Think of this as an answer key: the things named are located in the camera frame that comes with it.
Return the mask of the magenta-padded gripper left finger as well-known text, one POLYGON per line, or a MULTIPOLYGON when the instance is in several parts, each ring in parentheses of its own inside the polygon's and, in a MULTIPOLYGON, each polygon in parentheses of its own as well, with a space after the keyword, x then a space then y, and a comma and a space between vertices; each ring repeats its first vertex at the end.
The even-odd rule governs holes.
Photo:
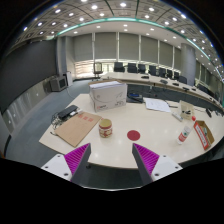
POLYGON ((42 169, 79 185, 90 154, 91 144, 87 143, 66 155, 56 154, 42 166, 42 169))

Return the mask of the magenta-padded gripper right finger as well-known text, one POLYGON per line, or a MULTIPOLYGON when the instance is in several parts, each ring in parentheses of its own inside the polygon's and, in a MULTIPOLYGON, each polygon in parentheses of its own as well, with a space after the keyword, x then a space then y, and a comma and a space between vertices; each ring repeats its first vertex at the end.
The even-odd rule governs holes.
POLYGON ((143 182, 147 185, 182 169, 167 155, 158 155, 144 146, 134 143, 132 154, 143 182))

